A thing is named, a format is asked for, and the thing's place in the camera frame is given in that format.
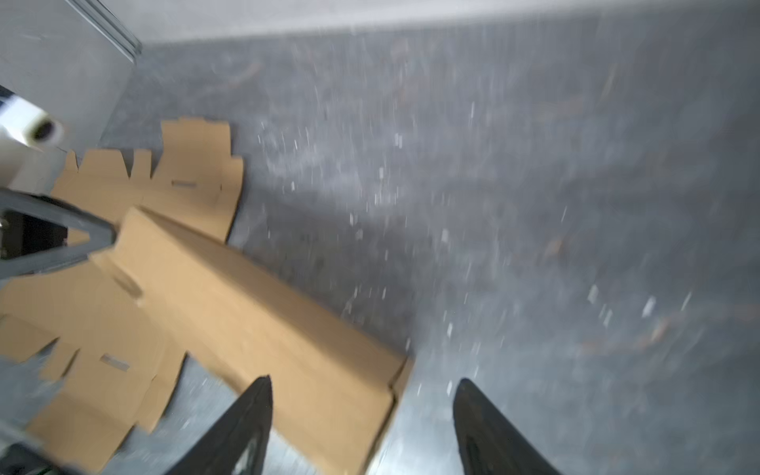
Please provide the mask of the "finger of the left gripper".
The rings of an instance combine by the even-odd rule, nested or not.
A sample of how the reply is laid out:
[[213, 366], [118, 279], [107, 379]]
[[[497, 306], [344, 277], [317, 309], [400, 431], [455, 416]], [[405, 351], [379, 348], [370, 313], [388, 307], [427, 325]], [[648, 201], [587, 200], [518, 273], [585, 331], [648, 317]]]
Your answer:
[[45, 195], [1, 190], [1, 278], [46, 274], [112, 247], [109, 222]]

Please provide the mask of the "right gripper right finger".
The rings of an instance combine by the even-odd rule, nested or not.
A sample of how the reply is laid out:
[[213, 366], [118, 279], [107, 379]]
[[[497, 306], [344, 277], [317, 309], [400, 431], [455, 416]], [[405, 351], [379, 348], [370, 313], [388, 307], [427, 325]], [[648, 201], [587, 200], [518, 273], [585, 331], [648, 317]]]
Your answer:
[[473, 381], [460, 380], [452, 412], [466, 475], [559, 475]]

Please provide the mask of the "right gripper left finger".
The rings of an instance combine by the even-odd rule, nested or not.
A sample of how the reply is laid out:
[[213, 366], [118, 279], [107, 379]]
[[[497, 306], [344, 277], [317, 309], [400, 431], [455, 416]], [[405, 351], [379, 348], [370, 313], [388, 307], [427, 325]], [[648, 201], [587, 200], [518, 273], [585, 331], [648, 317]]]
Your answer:
[[167, 473], [259, 475], [263, 471], [272, 421], [271, 378], [260, 376]]

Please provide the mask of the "cardboard box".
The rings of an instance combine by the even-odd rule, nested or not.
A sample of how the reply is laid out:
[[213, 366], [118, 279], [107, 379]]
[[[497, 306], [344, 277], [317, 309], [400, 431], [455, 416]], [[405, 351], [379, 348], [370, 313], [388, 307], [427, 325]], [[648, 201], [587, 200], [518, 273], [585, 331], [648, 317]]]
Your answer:
[[[161, 125], [163, 151], [69, 154], [53, 196], [112, 224], [144, 207], [216, 241], [229, 235], [243, 182], [226, 122]], [[23, 362], [49, 350], [41, 378], [63, 386], [28, 423], [44, 453], [97, 473], [134, 428], [153, 431], [185, 352], [92, 262], [11, 280], [1, 291], [1, 354]]]
[[273, 386], [273, 425], [325, 474], [364, 473], [412, 362], [242, 253], [130, 209], [96, 264], [208, 371], [239, 391]]

